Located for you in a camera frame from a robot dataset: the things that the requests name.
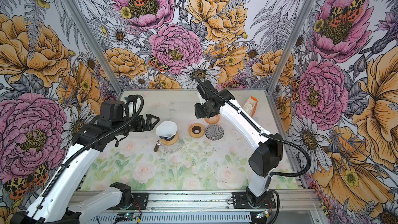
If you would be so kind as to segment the grey ribbed dripper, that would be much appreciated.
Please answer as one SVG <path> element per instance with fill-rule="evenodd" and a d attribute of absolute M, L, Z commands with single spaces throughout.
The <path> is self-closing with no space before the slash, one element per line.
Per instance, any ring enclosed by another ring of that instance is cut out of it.
<path fill-rule="evenodd" d="M 218 124 L 210 124 L 205 128 L 205 135 L 211 141 L 218 141 L 224 136 L 224 129 Z"/>

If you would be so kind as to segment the wooden ring holder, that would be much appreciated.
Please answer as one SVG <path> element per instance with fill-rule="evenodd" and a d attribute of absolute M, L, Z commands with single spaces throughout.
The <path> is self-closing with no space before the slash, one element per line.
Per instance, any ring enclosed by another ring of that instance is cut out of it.
<path fill-rule="evenodd" d="M 192 138 L 198 139 L 205 134 L 205 127 L 200 123 L 194 123 L 189 127 L 189 135 Z"/>
<path fill-rule="evenodd" d="M 160 138 L 160 142 L 166 146 L 174 145 L 178 140 L 179 140 L 178 132 L 176 132 L 176 134 L 174 136 L 172 136 L 171 138 L 168 138 L 168 139 Z"/>

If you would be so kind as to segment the coffee filter pack orange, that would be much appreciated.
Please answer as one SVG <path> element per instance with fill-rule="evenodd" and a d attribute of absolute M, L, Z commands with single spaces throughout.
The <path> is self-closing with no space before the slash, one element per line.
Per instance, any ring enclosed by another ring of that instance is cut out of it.
<path fill-rule="evenodd" d="M 258 105 L 258 100 L 255 97 L 250 97 L 243 106 L 244 111 L 250 116 L 253 117 Z"/>

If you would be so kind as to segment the white paper coffee filter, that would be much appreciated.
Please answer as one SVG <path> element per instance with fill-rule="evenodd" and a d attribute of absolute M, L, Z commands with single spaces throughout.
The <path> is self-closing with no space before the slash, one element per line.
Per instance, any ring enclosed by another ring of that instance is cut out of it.
<path fill-rule="evenodd" d="M 163 121 L 156 128 L 156 135 L 159 138 L 168 139 L 176 134 L 178 130 L 177 124 L 172 121 Z"/>

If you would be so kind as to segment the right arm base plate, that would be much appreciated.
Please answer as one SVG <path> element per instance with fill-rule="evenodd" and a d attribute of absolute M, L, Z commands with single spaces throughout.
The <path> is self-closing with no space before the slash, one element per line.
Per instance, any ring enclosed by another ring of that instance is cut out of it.
<path fill-rule="evenodd" d="M 234 209 L 275 209 L 277 207 L 276 197 L 271 192 L 265 192 L 260 197 L 243 191 L 233 192 L 232 204 Z"/>

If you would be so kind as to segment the clear glass carafe brown handle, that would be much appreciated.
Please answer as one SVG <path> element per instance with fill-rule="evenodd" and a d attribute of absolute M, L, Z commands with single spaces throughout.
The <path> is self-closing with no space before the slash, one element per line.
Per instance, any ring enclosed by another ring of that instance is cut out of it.
<path fill-rule="evenodd" d="M 161 152 L 174 153 L 179 151 L 180 149 L 181 149 L 180 142 L 176 142 L 175 144 L 172 145 L 165 145 L 160 140 L 158 140 L 155 144 L 153 151 L 158 152 L 160 150 Z"/>

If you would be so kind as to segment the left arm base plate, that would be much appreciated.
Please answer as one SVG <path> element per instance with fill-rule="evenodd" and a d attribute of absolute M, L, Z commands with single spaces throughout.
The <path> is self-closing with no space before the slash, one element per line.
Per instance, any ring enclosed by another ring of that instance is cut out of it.
<path fill-rule="evenodd" d="M 149 193 L 133 192 L 131 193 L 131 202 L 126 210 L 146 210 L 149 202 Z"/>

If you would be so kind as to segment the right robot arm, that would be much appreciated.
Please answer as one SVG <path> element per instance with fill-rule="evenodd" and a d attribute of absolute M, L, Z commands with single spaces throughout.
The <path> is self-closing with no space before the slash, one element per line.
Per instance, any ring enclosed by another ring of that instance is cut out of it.
<path fill-rule="evenodd" d="M 259 207 L 271 183 L 270 173 L 278 167 L 283 158 L 283 144 L 275 141 L 280 136 L 272 135 L 257 124 L 228 90 L 219 92 L 208 80 L 199 82 L 197 90 L 201 102 L 195 104 L 196 117 L 223 117 L 240 132 L 253 149 L 248 159 L 253 175 L 246 188 L 246 197 L 250 206 Z"/>

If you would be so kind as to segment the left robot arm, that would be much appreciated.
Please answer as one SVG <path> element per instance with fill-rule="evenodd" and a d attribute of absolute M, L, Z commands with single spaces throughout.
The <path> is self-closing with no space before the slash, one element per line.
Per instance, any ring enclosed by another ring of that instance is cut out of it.
<path fill-rule="evenodd" d="M 119 143 L 131 132 L 154 129 L 153 115 L 141 115 L 142 96 L 129 95 L 125 101 L 110 100 L 101 107 L 100 115 L 84 125 L 73 137 L 65 160 L 39 197 L 24 212 L 16 212 L 12 224 L 84 224 L 112 208 L 129 208 L 133 204 L 130 186 L 112 183 L 103 193 L 91 197 L 82 206 L 68 204 L 92 163 L 108 143 Z"/>

